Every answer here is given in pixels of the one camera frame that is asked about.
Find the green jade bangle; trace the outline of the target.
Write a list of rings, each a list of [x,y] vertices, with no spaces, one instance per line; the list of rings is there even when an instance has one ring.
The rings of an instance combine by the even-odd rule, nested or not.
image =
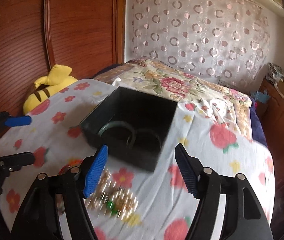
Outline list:
[[[132,148],[136,139],[135,129],[125,121],[108,122],[100,128],[98,136],[102,139],[113,139],[117,143],[124,144],[127,148]]]

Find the brown wooden wardrobe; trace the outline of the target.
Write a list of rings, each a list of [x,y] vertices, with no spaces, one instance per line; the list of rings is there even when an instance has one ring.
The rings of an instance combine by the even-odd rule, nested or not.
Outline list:
[[[78,79],[124,62],[126,0],[0,0],[0,112],[19,114],[55,64]]]

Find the blue paper bag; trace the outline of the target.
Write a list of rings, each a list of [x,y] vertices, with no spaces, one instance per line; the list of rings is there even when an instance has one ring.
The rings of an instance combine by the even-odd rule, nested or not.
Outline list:
[[[267,90],[264,90],[263,92],[256,91],[251,93],[251,97],[256,101],[260,103],[267,103],[270,99],[270,95],[268,94]]]

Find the floral rose quilt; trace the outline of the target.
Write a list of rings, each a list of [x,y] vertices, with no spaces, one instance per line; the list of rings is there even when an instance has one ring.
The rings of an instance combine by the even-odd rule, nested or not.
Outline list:
[[[252,101],[237,90],[150,59],[133,59],[107,67],[94,79],[113,85],[123,83],[141,92],[176,101],[189,114],[199,114],[252,140],[249,110]]]

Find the strawberry flower print blanket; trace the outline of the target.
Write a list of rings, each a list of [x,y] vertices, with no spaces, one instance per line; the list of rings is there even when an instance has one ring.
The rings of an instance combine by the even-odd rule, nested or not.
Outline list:
[[[79,123],[113,90],[113,86],[93,79],[77,81],[33,111],[29,126],[11,128],[0,139],[0,156],[26,151],[35,155],[33,165],[12,173],[4,182],[0,209],[7,226],[12,226],[39,173],[58,174],[94,154]],[[232,104],[223,99],[180,102],[155,171],[109,158],[111,181],[130,190],[138,206],[126,221],[90,210],[99,239],[185,238],[198,202],[188,193],[176,164],[177,144],[183,144],[189,155],[219,174],[244,174],[271,220],[275,195],[271,154],[264,145],[242,136],[234,115]]]

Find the wooden side cabinet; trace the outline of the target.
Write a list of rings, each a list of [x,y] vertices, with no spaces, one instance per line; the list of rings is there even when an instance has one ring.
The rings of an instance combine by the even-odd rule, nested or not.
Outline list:
[[[279,182],[284,180],[284,97],[267,79],[259,91],[270,96],[261,124],[274,161],[275,180]]]

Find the sheer circle pattern curtain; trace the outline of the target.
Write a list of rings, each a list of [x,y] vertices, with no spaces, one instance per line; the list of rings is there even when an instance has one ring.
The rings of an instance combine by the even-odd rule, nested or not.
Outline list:
[[[270,46],[251,0],[126,0],[126,59],[145,58],[238,90],[252,89]]]

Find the yellow striped plush toy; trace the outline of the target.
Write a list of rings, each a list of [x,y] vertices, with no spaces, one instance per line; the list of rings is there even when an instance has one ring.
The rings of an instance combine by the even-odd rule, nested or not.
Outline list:
[[[77,79],[71,76],[71,72],[71,67],[55,64],[47,76],[35,80],[26,93],[23,113],[29,113],[54,94],[77,82]]]

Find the black square jewelry box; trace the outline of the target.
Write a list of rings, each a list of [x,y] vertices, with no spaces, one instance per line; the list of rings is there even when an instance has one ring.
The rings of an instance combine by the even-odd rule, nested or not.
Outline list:
[[[153,172],[169,133],[177,102],[125,87],[116,88],[80,123],[88,144],[108,147],[109,155],[132,166]],[[102,139],[98,131],[110,121],[125,121],[135,129],[132,148],[113,139]]]

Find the stack of papers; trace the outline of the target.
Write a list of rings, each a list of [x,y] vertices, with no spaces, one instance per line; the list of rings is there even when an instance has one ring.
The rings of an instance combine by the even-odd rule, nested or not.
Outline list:
[[[273,85],[278,84],[280,80],[284,81],[284,72],[282,68],[276,64],[268,63],[268,72],[265,78]]]

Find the dark blue bed sheet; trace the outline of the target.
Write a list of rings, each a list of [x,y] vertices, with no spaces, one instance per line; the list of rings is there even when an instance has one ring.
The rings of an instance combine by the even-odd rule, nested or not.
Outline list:
[[[261,122],[256,114],[257,103],[253,98],[250,98],[250,100],[252,102],[252,105],[249,107],[251,129],[252,129],[252,139],[264,145],[266,148],[268,148]]]

